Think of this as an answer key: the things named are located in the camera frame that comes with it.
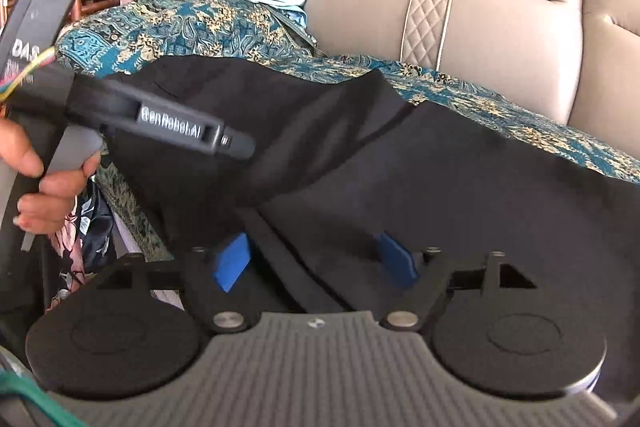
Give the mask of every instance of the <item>hand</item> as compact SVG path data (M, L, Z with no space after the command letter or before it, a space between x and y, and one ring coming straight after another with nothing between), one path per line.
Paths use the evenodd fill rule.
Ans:
M29 137L17 123L0 119L0 159L25 176L42 176L44 166L31 147ZM54 172L40 181L38 194L25 194L18 200L14 224L25 232L52 233L60 230L73 210L75 198L87 178L100 164L100 153L89 158L76 171Z

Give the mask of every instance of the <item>colored wires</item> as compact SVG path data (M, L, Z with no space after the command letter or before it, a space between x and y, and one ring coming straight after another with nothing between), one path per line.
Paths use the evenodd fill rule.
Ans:
M19 396L30 401L59 427L86 427L86 424L64 409L34 381L20 377L13 371L8 372L0 365L0 396Z
M52 46L29 62L20 73L0 81L0 103L5 102L29 74L54 60L56 60L56 49Z

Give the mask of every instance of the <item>beige sofa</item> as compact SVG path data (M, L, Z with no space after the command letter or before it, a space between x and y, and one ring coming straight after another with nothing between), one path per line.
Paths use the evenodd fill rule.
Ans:
M434 68L640 157L640 0L308 0L329 54Z

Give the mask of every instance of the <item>black cloth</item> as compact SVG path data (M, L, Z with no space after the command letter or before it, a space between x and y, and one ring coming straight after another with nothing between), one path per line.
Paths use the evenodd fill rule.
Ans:
M271 263L302 307L313 300L311 290L303 295L308 280L342 309L377 316L400 294L373 234L478 263L503 250L604 326L598 394L626 402L640 392L640 187L434 103L413 107L377 71L327 86L234 58L172 57L123 78L223 118L258 144L251 161L239 162L120 132L110 140L115 164L172 250L215 245L245 228L251 235L261 219L271 238L257 233L258 247L279 243L281 260L284 252L301 268L287 278L290 260ZM250 219L236 212L242 207Z

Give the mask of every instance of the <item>teal patterned cloth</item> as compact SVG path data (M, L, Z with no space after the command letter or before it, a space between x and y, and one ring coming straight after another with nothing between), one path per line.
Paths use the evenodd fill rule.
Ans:
M464 80L365 55L327 57L285 16L245 0L135 0L74 23L57 43L63 65L98 77L134 73L163 55L241 57L311 82L338 83L378 68L409 102L430 101L606 176L640 183L640 160L583 132L518 107ZM165 257L113 165L98 181L145 254Z

